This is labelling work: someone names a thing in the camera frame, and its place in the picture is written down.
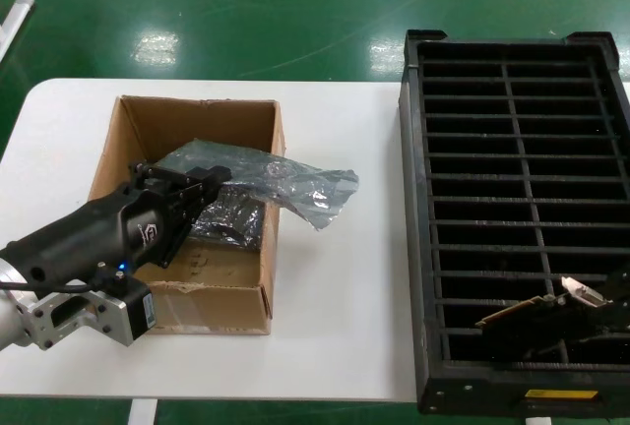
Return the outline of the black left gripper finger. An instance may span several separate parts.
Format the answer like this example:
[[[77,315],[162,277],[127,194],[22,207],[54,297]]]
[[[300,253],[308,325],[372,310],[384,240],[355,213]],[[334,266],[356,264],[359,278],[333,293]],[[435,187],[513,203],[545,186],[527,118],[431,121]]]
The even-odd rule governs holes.
[[[134,190],[172,194],[193,184],[190,176],[146,162],[132,162],[129,171],[131,178],[129,185]]]
[[[221,187],[232,178],[230,169],[220,165],[209,169],[194,167],[187,171],[185,176],[186,182],[181,192],[181,200],[189,212],[212,204]]]

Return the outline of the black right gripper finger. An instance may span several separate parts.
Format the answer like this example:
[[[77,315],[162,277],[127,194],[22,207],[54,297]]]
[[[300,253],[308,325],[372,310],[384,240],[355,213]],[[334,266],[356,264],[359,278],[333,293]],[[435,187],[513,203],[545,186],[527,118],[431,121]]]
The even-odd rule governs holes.
[[[629,268],[623,267],[611,273],[603,285],[603,296],[612,302],[623,302],[629,297]]]
[[[586,308],[590,333],[586,341],[629,330],[629,303],[608,302],[598,307]]]

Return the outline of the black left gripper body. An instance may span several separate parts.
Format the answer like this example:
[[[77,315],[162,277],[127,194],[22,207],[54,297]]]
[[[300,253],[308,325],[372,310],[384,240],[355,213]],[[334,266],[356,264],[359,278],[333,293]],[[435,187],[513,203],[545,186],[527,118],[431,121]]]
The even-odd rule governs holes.
[[[20,280],[3,290],[88,292],[153,264],[166,268],[201,209],[187,211],[181,192],[119,188],[36,232],[9,243],[1,260]]]

